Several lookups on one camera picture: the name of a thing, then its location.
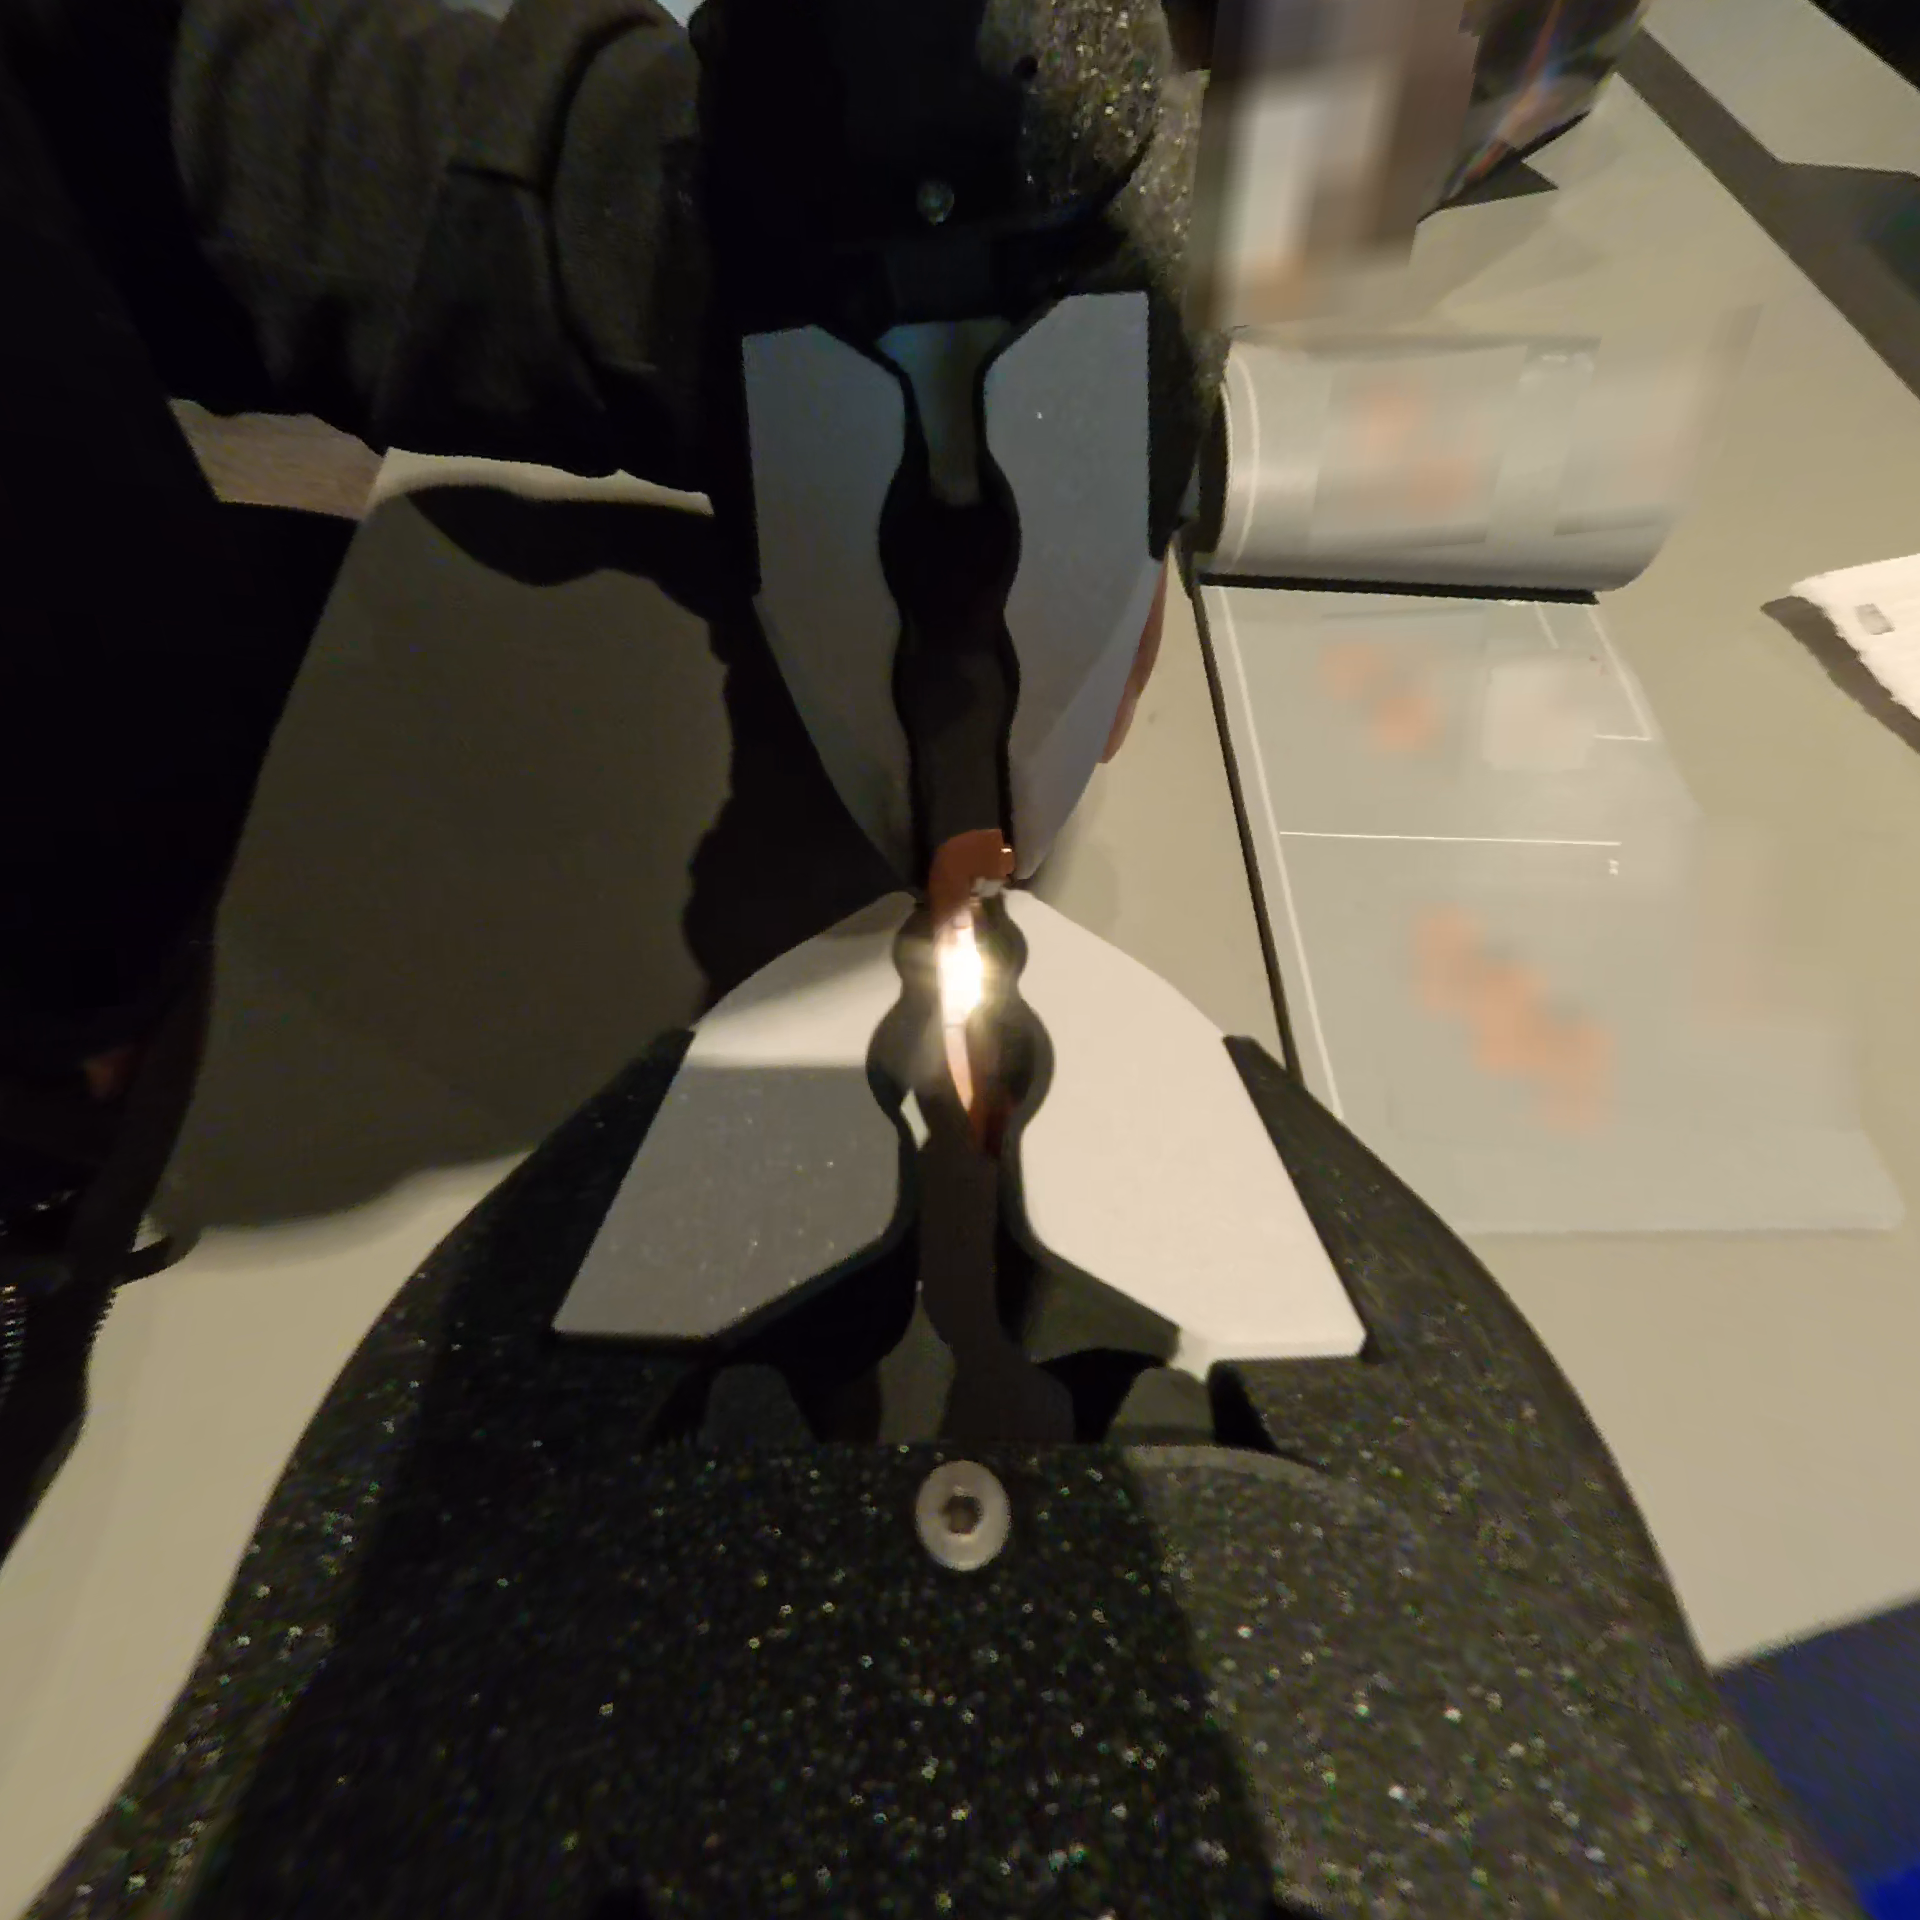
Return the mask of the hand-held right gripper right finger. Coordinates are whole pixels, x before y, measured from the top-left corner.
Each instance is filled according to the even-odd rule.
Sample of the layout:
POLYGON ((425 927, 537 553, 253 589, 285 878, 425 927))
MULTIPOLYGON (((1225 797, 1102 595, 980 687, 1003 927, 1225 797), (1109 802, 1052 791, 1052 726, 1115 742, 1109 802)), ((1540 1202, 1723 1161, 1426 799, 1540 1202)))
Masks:
POLYGON ((1364 1330, 1227 1039, 1182 992, 1032 893, 1003 893, 1040 1029, 996 1171, 1032 1261, 1032 1360, 1356 1357, 1364 1330))

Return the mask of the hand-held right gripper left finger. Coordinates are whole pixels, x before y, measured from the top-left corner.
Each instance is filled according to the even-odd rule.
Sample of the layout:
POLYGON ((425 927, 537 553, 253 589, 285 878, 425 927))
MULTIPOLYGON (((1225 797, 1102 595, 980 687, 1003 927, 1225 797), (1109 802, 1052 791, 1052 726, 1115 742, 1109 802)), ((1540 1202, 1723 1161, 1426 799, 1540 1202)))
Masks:
POLYGON ((881 896, 723 997, 690 1031, 556 1314, 569 1338, 715 1349, 901 1234, 914 1041, 881 896))

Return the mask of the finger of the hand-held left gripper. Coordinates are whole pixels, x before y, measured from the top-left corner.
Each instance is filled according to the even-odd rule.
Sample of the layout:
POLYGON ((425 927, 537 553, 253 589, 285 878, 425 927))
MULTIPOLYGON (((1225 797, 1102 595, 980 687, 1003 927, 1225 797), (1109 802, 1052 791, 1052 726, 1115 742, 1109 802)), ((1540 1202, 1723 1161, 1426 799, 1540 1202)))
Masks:
POLYGON ((761 631, 837 797, 918 879, 893 678, 901 615, 881 517, 905 454, 905 389, 821 326, 744 339, 761 631))
POLYGON ((1147 297, 1075 294, 988 363, 982 448, 1010 490, 1006 773, 1033 878, 1102 763, 1161 584, 1147 549, 1147 297))

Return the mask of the brown toy piece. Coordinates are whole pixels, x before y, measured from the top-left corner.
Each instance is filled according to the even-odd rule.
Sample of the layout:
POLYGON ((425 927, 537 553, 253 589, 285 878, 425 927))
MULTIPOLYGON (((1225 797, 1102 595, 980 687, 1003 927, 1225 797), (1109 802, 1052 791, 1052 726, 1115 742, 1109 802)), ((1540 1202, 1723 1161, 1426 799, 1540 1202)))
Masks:
POLYGON ((934 1008, 944 1063, 974 1145, 996 1154, 1010 1103, 1006 1080, 1006 967, 992 899, 974 896, 933 935, 934 1008))

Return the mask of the brown round toy brick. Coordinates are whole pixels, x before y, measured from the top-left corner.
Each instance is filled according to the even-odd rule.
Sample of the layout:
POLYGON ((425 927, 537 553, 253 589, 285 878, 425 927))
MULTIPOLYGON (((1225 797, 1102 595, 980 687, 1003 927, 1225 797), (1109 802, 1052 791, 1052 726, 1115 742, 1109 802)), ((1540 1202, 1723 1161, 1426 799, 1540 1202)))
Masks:
POLYGON ((974 827, 942 840, 929 864, 929 911, 948 920, 1002 889, 1017 872, 1017 857, 1000 827, 974 827))

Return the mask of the person's left forearm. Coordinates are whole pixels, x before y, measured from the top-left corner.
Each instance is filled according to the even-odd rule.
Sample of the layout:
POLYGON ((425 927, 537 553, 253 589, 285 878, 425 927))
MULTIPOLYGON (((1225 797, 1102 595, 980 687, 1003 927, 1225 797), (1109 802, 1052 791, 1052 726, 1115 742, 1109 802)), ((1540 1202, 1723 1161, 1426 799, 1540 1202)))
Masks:
POLYGON ((710 490, 702 67, 658 5, 172 5, 164 382, 710 490))

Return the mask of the grey desk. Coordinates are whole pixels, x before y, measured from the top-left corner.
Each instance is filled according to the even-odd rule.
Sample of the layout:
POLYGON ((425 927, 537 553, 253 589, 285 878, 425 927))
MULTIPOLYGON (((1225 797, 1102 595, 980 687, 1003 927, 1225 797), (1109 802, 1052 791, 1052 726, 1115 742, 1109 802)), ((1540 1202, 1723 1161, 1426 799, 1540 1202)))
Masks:
MULTIPOLYGON (((1916 536, 1916 401, 1648 109, 1550 163, 1574 206, 1678 189, 1752 270, 1760 394, 1700 517, 1604 616, 1715 824, 1780 857, 1782 939, 1835 960, 1869 1131, 1916 1209, 1916 752, 1763 611, 1916 536)), ((228 909, 221 1031, 176 1168, 211 1248, 157 1294, 232 1355, 174 1472, 228 1504, 293 1424, 298 1333, 707 992, 860 899, 785 871, 838 827, 693 527, 637 499, 428 487, 349 526, 228 909)), ((1617 1441, 1694 1626, 1746 1654, 1916 1600, 1916 1215, 1809 1235, 1478 1235, 1617 1441)))

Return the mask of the person's left hand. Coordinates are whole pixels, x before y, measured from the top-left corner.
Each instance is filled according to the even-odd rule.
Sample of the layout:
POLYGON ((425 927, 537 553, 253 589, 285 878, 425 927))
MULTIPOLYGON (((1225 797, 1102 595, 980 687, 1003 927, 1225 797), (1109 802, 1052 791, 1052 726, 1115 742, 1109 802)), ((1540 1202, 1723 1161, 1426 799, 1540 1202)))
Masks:
POLYGON ((1163 637, 1163 622, 1166 622, 1166 600, 1168 600, 1168 581, 1170 581, 1170 563, 1161 563, 1155 599, 1142 622, 1140 640, 1137 646, 1137 655, 1128 672, 1128 681, 1120 691, 1120 703, 1112 725, 1112 734, 1102 753, 1102 763, 1112 763, 1124 738, 1130 736, 1137 711, 1145 694, 1145 687, 1155 673, 1155 666, 1161 655, 1161 637, 1163 637))

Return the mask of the grey instruction booklet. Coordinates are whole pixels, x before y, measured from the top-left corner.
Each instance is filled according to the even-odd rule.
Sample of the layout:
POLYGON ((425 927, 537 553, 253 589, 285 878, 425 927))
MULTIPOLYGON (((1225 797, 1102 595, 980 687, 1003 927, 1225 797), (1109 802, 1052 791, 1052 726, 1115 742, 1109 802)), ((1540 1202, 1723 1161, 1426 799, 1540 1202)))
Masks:
POLYGON ((1222 374, 1192 566, 1288 1056, 1461 1231, 1905 1218, 1600 616, 1740 345, 1245 337, 1222 374))

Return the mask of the person's black jacket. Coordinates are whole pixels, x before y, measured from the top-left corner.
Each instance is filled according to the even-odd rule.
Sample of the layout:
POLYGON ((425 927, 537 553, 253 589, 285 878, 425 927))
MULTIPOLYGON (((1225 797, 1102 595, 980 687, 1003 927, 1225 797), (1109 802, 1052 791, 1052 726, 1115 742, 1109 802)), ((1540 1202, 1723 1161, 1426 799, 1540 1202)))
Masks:
POLYGON ((73 1447, 93 1337, 194 1093, 212 920, 345 557, 225 504, 174 399, 265 410, 186 215, 184 5, 5 5, 2 1542, 73 1447))

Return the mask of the crumpled white paper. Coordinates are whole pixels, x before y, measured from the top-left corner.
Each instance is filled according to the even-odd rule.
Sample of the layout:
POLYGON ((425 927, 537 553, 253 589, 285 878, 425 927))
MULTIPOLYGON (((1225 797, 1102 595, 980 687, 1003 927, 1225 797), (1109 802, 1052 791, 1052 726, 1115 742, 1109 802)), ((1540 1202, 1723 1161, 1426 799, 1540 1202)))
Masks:
POLYGON ((1916 554, 1821 571, 1768 600, 1763 611, 1849 702, 1918 752, 1916 554))

